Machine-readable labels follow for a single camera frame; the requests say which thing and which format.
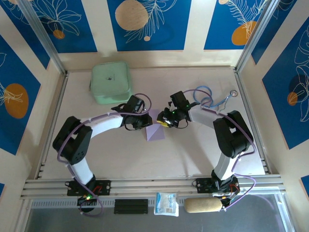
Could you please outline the lilac square paper sheet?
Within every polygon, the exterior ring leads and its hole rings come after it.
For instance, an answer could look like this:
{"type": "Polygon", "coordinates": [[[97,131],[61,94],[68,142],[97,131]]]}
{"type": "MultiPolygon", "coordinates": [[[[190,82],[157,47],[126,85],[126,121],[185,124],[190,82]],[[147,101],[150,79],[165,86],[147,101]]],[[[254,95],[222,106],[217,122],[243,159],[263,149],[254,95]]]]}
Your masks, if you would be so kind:
{"type": "Polygon", "coordinates": [[[157,116],[159,113],[159,109],[152,109],[149,112],[149,115],[153,120],[153,124],[146,127],[146,139],[148,142],[165,139],[164,127],[157,122],[157,116]]]}

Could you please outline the mint green zip case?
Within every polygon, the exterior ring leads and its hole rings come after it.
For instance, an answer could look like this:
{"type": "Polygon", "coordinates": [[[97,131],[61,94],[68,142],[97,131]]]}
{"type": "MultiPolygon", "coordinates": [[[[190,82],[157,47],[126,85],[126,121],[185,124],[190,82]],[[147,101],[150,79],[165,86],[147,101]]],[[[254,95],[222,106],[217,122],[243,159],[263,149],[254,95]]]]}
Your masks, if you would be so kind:
{"type": "Polygon", "coordinates": [[[132,95],[129,66],[125,61],[102,63],[91,71],[90,91],[98,104],[126,102],[132,95]]]}

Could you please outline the blue stethoscope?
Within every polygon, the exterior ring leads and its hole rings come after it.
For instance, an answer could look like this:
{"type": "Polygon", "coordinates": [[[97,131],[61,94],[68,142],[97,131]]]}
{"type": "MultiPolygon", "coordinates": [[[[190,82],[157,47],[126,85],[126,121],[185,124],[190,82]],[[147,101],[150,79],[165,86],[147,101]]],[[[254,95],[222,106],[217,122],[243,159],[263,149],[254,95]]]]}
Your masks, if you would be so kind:
{"type": "Polygon", "coordinates": [[[215,102],[212,97],[212,90],[208,86],[198,86],[193,91],[193,99],[195,102],[201,105],[201,108],[208,108],[221,113],[226,109],[226,104],[232,97],[237,97],[238,92],[236,90],[231,90],[230,93],[222,100],[215,102]],[[197,99],[197,93],[205,93],[206,96],[202,99],[197,99]]]}

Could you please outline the white blue plastic packet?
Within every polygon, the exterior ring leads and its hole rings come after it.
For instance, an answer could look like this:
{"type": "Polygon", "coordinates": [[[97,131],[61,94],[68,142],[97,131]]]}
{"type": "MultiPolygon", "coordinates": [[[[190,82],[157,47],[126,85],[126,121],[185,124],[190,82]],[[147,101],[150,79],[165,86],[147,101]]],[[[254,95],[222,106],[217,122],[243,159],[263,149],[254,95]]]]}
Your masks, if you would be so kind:
{"type": "Polygon", "coordinates": [[[179,216],[179,204],[177,193],[157,192],[155,195],[154,215],[179,216]]]}

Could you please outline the black ridged block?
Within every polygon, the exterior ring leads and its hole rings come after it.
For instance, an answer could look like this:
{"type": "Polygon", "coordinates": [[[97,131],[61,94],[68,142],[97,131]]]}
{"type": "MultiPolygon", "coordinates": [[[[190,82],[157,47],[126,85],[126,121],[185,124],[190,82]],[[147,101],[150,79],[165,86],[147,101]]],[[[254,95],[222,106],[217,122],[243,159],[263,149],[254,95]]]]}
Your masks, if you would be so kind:
{"type": "Polygon", "coordinates": [[[115,200],[114,214],[148,214],[147,199],[115,200]]]}

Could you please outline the beige foam roll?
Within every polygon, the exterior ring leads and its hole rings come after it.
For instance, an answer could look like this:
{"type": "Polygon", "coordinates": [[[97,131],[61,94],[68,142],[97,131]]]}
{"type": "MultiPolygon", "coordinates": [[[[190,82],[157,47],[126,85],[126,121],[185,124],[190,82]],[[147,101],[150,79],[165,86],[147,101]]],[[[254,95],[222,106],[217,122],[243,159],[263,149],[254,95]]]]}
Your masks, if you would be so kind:
{"type": "Polygon", "coordinates": [[[187,198],[184,200],[184,208],[187,213],[218,212],[223,204],[220,199],[212,198],[187,198]]]}

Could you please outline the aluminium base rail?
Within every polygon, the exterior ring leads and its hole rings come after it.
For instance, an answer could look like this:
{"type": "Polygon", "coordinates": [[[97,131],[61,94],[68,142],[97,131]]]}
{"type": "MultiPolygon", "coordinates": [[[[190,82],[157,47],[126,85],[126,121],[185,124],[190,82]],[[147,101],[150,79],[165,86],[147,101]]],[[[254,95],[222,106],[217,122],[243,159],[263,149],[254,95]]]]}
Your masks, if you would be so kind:
{"type": "MultiPolygon", "coordinates": [[[[202,196],[198,193],[196,176],[175,178],[110,179],[109,186],[102,188],[105,197],[141,198],[153,197],[156,192],[176,192],[178,196],[202,196]]],[[[250,194],[285,193],[286,188],[278,174],[254,175],[255,187],[250,194]]],[[[21,199],[77,198],[82,192],[73,190],[68,179],[27,180],[21,192],[21,199]]]]}

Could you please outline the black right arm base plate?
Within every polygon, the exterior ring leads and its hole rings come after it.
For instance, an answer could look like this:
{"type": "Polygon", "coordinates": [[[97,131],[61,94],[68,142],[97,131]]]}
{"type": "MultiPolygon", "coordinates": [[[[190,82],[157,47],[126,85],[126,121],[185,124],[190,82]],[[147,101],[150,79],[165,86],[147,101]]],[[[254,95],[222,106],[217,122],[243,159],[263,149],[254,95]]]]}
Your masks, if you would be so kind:
{"type": "Polygon", "coordinates": [[[226,180],[214,178],[197,178],[192,185],[198,193],[236,193],[240,192],[238,179],[233,175],[226,180]]]}

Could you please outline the aluminium side rail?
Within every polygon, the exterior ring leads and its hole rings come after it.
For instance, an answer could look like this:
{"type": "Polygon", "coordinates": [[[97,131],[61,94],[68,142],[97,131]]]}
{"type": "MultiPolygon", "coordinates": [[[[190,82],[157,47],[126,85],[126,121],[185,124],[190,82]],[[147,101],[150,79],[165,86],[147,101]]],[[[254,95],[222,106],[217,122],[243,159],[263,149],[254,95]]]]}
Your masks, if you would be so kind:
{"type": "Polygon", "coordinates": [[[43,141],[42,146],[40,148],[40,158],[38,159],[37,167],[33,174],[34,179],[40,179],[42,177],[43,168],[45,166],[49,148],[52,143],[56,121],[58,118],[64,92],[68,82],[68,75],[69,74],[66,73],[64,76],[60,76],[58,84],[56,86],[55,94],[46,120],[47,124],[45,125],[43,130],[43,141]]]}
{"type": "Polygon", "coordinates": [[[256,120],[254,118],[254,113],[253,113],[253,109],[250,103],[250,99],[249,99],[249,95],[246,91],[245,85],[243,83],[243,80],[241,78],[241,75],[239,73],[239,71],[236,70],[236,68],[234,68],[234,74],[235,74],[235,79],[237,82],[237,85],[239,87],[240,90],[240,94],[242,97],[242,101],[248,116],[248,120],[252,129],[252,134],[253,134],[253,138],[257,147],[257,151],[261,157],[261,160],[264,161],[265,164],[263,164],[263,166],[266,168],[266,174],[273,174],[273,171],[271,169],[271,164],[268,160],[268,157],[266,156],[266,150],[265,150],[265,146],[264,143],[262,141],[261,135],[259,133],[259,129],[257,127],[256,124],[256,120]]]}

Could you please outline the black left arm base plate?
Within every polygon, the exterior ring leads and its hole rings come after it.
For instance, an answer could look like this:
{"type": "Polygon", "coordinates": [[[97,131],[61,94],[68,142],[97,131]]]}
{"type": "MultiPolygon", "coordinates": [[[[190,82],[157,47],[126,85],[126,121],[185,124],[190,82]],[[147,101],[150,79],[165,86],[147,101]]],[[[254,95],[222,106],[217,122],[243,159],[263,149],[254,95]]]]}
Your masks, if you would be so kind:
{"type": "MultiPolygon", "coordinates": [[[[84,187],[82,187],[76,180],[65,182],[65,186],[67,187],[68,196],[82,196],[90,193],[84,187]]],[[[86,184],[86,187],[98,196],[108,196],[110,194],[111,181],[92,180],[88,184],[86,184]]]]}

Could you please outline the aluminium corner post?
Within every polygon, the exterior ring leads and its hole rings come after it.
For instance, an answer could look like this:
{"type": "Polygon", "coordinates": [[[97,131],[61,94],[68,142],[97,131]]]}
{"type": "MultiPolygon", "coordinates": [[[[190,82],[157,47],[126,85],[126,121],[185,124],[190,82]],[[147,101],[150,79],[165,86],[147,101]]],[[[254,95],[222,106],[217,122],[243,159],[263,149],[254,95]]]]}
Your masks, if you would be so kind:
{"type": "Polygon", "coordinates": [[[16,0],[16,2],[57,70],[66,75],[67,71],[58,56],[58,52],[30,2],[28,0],[16,0]]]}
{"type": "Polygon", "coordinates": [[[247,44],[245,45],[241,56],[235,66],[235,73],[239,73],[243,70],[244,66],[247,63],[247,60],[250,58],[253,49],[255,48],[257,42],[259,41],[261,35],[263,34],[266,26],[269,23],[277,5],[280,0],[267,0],[267,4],[263,9],[256,26],[253,29],[251,36],[248,39],[247,44]]]}

